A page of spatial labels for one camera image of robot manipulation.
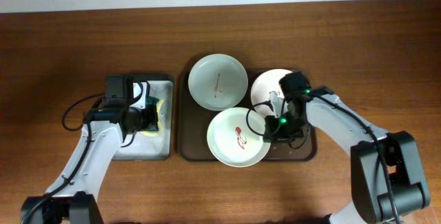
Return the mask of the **pink plate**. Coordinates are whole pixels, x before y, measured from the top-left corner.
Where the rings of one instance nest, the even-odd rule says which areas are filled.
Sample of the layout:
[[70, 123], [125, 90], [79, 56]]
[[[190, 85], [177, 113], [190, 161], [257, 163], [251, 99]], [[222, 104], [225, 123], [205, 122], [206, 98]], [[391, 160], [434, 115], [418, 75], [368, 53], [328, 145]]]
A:
[[276, 118], [280, 116], [282, 101], [285, 96], [280, 88], [279, 81], [289, 73], [291, 71], [286, 69], [268, 70], [254, 81], [250, 93], [252, 105], [265, 101], [272, 102], [270, 106], [259, 105], [254, 108], [263, 118], [269, 115]]

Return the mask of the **green yellow sponge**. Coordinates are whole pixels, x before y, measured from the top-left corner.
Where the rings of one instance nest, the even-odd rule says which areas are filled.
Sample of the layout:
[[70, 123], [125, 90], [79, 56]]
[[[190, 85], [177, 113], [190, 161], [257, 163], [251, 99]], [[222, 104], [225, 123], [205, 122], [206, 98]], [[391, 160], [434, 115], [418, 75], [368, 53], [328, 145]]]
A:
[[161, 132], [162, 123], [159, 119], [163, 99], [154, 96], [146, 98], [145, 108], [141, 110], [143, 122], [141, 126], [141, 134], [145, 136], [158, 136]]

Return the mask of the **cream white plate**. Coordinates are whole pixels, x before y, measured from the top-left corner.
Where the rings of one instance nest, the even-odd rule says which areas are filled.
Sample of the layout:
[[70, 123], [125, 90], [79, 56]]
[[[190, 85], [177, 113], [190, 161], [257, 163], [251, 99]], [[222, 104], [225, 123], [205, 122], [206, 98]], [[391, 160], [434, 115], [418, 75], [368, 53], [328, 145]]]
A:
[[207, 145], [221, 163], [248, 167], [261, 161], [270, 149], [263, 141], [264, 118], [247, 108], [230, 108], [218, 113], [207, 128]]

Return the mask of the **grey-green plate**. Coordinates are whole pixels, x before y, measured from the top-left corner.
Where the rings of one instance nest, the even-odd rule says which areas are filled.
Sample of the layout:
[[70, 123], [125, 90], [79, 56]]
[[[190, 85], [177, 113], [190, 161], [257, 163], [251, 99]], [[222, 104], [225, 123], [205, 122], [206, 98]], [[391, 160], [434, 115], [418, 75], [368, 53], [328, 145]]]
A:
[[240, 103], [248, 83], [243, 65], [226, 54], [210, 54], [198, 60], [188, 77], [193, 100], [213, 111], [223, 111]]

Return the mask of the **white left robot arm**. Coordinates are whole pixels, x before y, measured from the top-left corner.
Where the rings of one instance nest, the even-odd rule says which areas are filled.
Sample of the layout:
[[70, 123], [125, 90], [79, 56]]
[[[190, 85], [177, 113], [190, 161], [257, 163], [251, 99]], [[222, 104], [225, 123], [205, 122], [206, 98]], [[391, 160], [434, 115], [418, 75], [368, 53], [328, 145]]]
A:
[[102, 223], [97, 197], [114, 155], [127, 147], [127, 135], [158, 129], [150, 84], [129, 76], [108, 76], [104, 93], [77, 128], [81, 138], [56, 181], [42, 196], [28, 197], [22, 223]]

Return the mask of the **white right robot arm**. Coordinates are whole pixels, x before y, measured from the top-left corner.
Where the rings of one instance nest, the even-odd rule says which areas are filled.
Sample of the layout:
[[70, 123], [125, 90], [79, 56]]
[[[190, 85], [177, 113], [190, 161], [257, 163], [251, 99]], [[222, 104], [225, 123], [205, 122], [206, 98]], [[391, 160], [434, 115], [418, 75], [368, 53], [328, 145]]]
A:
[[266, 90], [273, 115], [263, 138], [292, 142], [305, 126], [318, 128], [350, 158], [351, 202], [325, 223], [399, 223], [429, 206], [431, 197], [414, 137], [368, 122], [328, 87], [312, 88], [301, 72], [284, 75], [279, 90]]

